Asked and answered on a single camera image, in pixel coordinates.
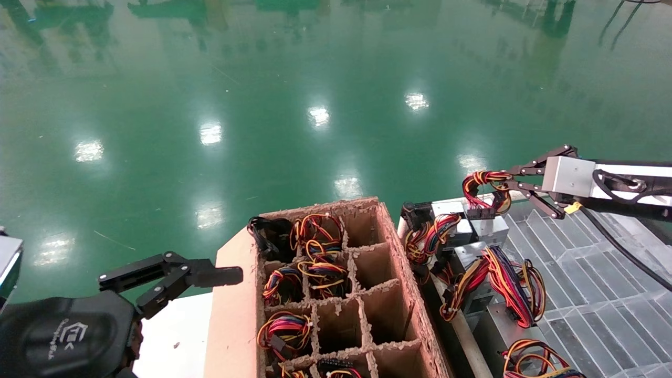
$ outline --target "wire connector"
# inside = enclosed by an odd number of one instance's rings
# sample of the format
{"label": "wire connector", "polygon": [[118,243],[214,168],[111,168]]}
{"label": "wire connector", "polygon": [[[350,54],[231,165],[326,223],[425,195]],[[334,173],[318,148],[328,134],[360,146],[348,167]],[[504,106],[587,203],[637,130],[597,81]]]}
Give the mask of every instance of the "wire connector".
{"label": "wire connector", "polygon": [[280,353],[286,360],[292,358],[292,351],[287,347],[287,344],[278,336],[271,336],[271,340],[268,340],[271,348],[275,349]]}
{"label": "wire connector", "polygon": [[326,358],[317,363],[317,370],[331,374],[331,371],[339,369],[352,369],[353,363],[350,361],[339,360],[338,358]]}
{"label": "wire connector", "polygon": [[422,228],[423,223],[431,222],[431,207],[425,204],[415,204],[413,202],[404,202],[401,207],[401,217],[413,231]]}
{"label": "wire connector", "polygon": [[497,216],[497,210],[494,207],[487,209],[468,209],[466,217],[470,221],[478,221],[482,219],[494,219]]}

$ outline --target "wire harness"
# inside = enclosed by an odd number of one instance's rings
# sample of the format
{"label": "wire harness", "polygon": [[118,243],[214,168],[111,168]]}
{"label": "wire harness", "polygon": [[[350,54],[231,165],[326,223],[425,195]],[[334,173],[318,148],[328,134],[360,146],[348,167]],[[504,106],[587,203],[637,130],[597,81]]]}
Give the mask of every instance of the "wire harness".
{"label": "wire harness", "polygon": [[338,370],[328,371],[325,378],[362,378],[362,375],[354,368],[346,367]]}
{"label": "wire harness", "polygon": [[486,247],[483,252],[493,289],[504,297],[519,327],[532,327],[546,310],[546,287],[541,274],[528,259],[522,266],[511,262],[498,246]]}
{"label": "wire harness", "polygon": [[272,350],[281,361],[287,361],[308,346],[311,330],[309,316],[279,311],[259,329],[257,344],[262,349]]}
{"label": "wire harness", "polygon": [[[544,352],[535,354],[529,352],[530,348],[541,348]],[[504,356],[503,378],[586,378],[584,374],[569,366],[553,348],[539,340],[527,338],[518,340],[502,355]],[[521,371],[523,362],[530,360],[541,362],[541,369],[537,375],[525,375]]]}
{"label": "wire harness", "polygon": [[439,313],[445,321],[451,322],[455,318],[462,307],[465,296],[479,287],[487,274],[487,261],[483,257],[478,257],[469,265],[465,273],[457,275],[452,283],[446,281],[444,277],[439,277],[440,275],[437,276],[448,285],[447,293],[444,293],[446,302],[439,308]]}
{"label": "wire harness", "polygon": [[274,270],[263,287],[261,296],[267,306],[277,306],[289,302],[301,302],[301,271],[295,266],[285,266]]}
{"label": "wire harness", "polygon": [[287,219],[251,217],[247,232],[254,238],[261,257],[267,261],[292,262],[296,252],[290,247],[292,222]]}
{"label": "wire harness", "polygon": [[447,242],[450,229],[461,220],[459,214],[441,214],[433,222],[423,223],[418,231],[409,230],[405,238],[406,257],[412,264],[426,264],[436,254],[439,245]]}
{"label": "wire harness", "polygon": [[539,271],[529,260],[522,265],[512,262],[499,246],[486,247],[482,253],[464,274],[453,277],[443,270],[436,275],[448,286],[444,293],[446,302],[439,309],[441,317],[452,321],[466,296],[488,277],[492,288],[506,300],[518,326],[534,326],[546,310],[546,287]]}
{"label": "wire harness", "polygon": [[345,298],[350,292],[347,270],[337,264],[333,256],[317,256],[314,261],[301,261],[296,266],[308,277],[313,298]]}
{"label": "wire harness", "polygon": [[[509,186],[504,182],[512,180],[513,176],[504,172],[477,171],[462,181],[464,197],[469,202],[467,217],[469,219],[494,219],[503,215],[511,208],[511,194]],[[478,187],[490,184],[493,192],[493,203],[489,204],[478,197]]]}
{"label": "wire harness", "polygon": [[[329,222],[334,226],[336,235],[331,235],[325,228]],[[337,254],[341,251],[342,243],[343,225],[329,214],[310,214],[295,221],[290,234],[292,250],[303,249],[313,261],[316,260],[315,256]]]}

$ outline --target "black connector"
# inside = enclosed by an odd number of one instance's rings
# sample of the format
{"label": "black connector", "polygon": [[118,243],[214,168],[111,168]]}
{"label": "black connector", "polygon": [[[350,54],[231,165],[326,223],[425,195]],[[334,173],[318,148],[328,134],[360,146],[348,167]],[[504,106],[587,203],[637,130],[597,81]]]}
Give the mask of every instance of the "black connector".
{"label": "black connector", "polygon": [[423,223],[431,222],[431,203],[415,204],[413,202],[404,202],[401,207],[401,217],[413,231],[422,228]]}
{"label": "black connector", "polygon": [[413,274],[420,280],[420,282],[425,282],[427,276],[429,276],[429,268],[426,265],[416,265],[411,264],[411,270]]}
{"label": "black connector", "polygon": [[448,265],[448,259],[441,258],[438,259],[436,262],[434,262],[434,265],[432,265],[429,271],[432,274],[437,275],[440,272],[442,272],[447,265]]}
{"label": "black connector", "polygon": [[282,340],[278,335],[271,336],[271,340],[268,340],[271,344],[271,348],[275,349],[280,355],[283,356],[286,360],[291,360],[293,357],[292,351],[287,347],[287,344]]}
{"label": "black connector", "polygon": [[518,314],[516,314],[515,311],[514,311],[512,308],[507,307],[507,308],[506,308],[506,312],[507,312],[507,315],[508,315],[508,316],[511,318],[511,320],[513,320],[514,322],[517,322],[517,321],[520,320],[520,316],[518,316]]}
{"label": "black connector", "polygon": [[354,369],[354,365],[349,361],[339,360],[338,358],[326,358],[317,363],[317,370],[321,373],[339,369]]}
{"label": "black connector", "polygon": [[247,231],[254,237],[259,254],[267,261],[292,262],[296,251],[290,247],[290,232],[293,224],[287,219],[252,217],[247,222]]}
{"label": "black connector", "polygon": [[504,201],[509,199],[508,192],[503,192],[500,190],[496,190],[493,192],[493,208],[498,209]]}
{"label": "black connector", "polygon": [[441,296],[446,300],[446,303],[451,303],[453,301],[453,296],[455,295],[455,286],[450,285]]}
{"label": "black connector", "polygon": [[497,216],[497,210],[494,207],[487,209],[469,209],[466,211],[466,217],[470,221],[481,219],[494,219]]}

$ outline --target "cardboard compartment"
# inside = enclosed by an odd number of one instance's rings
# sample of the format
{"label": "cardboard compartment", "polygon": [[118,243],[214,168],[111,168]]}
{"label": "cardboard compartment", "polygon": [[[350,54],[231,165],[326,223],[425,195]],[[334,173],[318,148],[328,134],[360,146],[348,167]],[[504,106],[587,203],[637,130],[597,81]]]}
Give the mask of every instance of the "cardboard compartment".
{"label": "cardboard compartment", "polygon": [[359,310],[359,304],[354,298],[317,305],[317,340],[320,354],[362,346]]}
{"label": "cardboard compartment", "polygon": [[379,378],[429,378],[420,343],[374,350]]}
{"label": "cardboard compartment", "polygon": [[373,245],[385,240],[385,236],[378,226],[375,207],[357,212],[344,212],[338,215],[345,223],[348,247]]}
{"label": "cardboard compartment", "polygon": [[406,307],[398,280],[364,293],[362,301],[374,344],[417,339],[411,323],[415,309]]}
{"label": "cardboard compartment", "polygon": [[[240,230],[217,254],[217,266],[240,266],[245,279],[213,289],[204,376],[220,377],[227,371],[237,377],[266,377],[275,354],[258,347],[256,334],[270,315],[289,311],[309,315],[313,329],[300,356],[283,363],[287,372],[307,368],[311,378],[319,378],[316,363],[321,358],[344,358],[352,360],[365,378],[378,378],[376,365],[382,366],[383,377],[450,378],[385,204],[377,198],[360,198],[261,216],[293,221],[325,213],[338,217],[345,228],[339,262],[348,269],[351,293],[345,299],[313,299],[304,277],[301,302],[264,306],[263,286],[281,264],[259,259],[253,238],[246,229]],[[299,253],[294,262],[305,259]]]}
{"label": "cardboard compartment", "polygon": [[[351,354],[347,355],[339,355],[338,357],[339,360],[341,361],[346,361],[349,363],[352,363],[353,368],[357,370],[357,372],[362,376],[362,378],[371,378],[371,372],[370,372],[370,367],[367,361],[366,353],[361,352],[361,351],[355,351]],[[318,356],[317,358],[317,366],[320,366],[320,361],[323,361],[324,358],[321,356]],[[320,373],[320,378],[325,378],[327,375],[325,374],[324,371],[319,371]]]}
{"label": "cardboard compartment", "polygon": [[[263,286],[266,285],[266,283],[268,282],[268,278],[271,276],[271,273],[273,273],[274,270],[283,268],[283,267],[285,267],[285,266],[290,266],[290,265],[292,265],[292,264],[285,264],[285,263],[277,262],[277,261],[266,262],[266,263],[263,265],[264,276],[263,276],[263,280],[261,281],[262,290],[263,290]],[[290,300],[289,303],[301,302],[301,301],[303,301],[303,299],[305,298],[305,290],[304,290],[304,284],[305,284],[305,282],[304,282],[303,278],[301,279],[301,281],[300,281],[299,283],[300,283],[300,286],[299,286],[299,290],[300,290],[300,299],[299,299],[298,301],[292,301],[292,300]],[[283,289],[283,288],[286,287],[286,285],[290,285],[290,283],[287,282],[287,281],[285,281],[285,282],[281,282],[281,283],[280,283],[280,288]],[[280,303],[279,306],[283,306],[283,305],[287,305],[287,304],[288,304],[288,303]],[[265,305],[266,308],[268,308],[268,307],[277,307],[277,306],[267,306],[265,303],[264,303],[264,305]]]}
{"label": "cardboard compartment", "polygon": [[390,261],[390,246],[387,243],[375,244],[372,247],[362,247],[353,251],[356,279],[362,289],[372,287],[397,278]]}
{"label": "cardboard compartment", "polygon": [[[307,315],[310,317],[310,320],[312,321],[313,325],[315,324],[315,320],[312,318],[312,305],[308,303],[304,304],[298,304],[298,303],[291,303],[287,306],[275,306],[272,308],[268,308],[264,310],[264,319],[263,322],[266,323],[266,321],[275,313],[281,312],[281,311],[286,311],[290,312],[296,315]],[[314,328],[310,331],[311,332],[311,339],[312,335],[314,334]],[[293,363],[296,361],[298,358],[302,358],[303,356],[310,356],[312,354],[312,342],[308,341],[308,344],[306,345],[306,348],[299,352],[296,357],[294,357],[292,360],[288,360],[285,363]],[[273,352],[272,349],[266,350],[266,364],[265,366],[270,366],[271,362],[273,362],[276,358],[276,354]]]}

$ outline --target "silver metal casing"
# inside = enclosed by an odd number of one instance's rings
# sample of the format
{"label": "silver metal casing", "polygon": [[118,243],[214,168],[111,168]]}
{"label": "silver metal casing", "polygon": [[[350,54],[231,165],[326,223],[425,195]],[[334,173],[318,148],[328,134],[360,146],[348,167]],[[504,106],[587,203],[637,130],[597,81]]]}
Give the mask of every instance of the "silver metal casing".
{"label": "silver metal casing", "polygon": [[[495,377],[501,377],[504,370],[504,358],[501,353],[509,349],[514,342],[522,338],[546,342],[546,338],[539,327],[519,327],[510,316],[506,303],[494,303],[486,308],[474,330],[474,338],[483,353],[485,362]],[[541,354],[543,350],[541,348],[531,348],[526,353]],[[534,369],[537,368],[532,366],[531,362],[521,367],[524,373],[531,373],[529,370]]]}
{"label": "silver metal casing", "polygon": [[19,279],[24,241],[0,236],[0,313],[9,301]]}

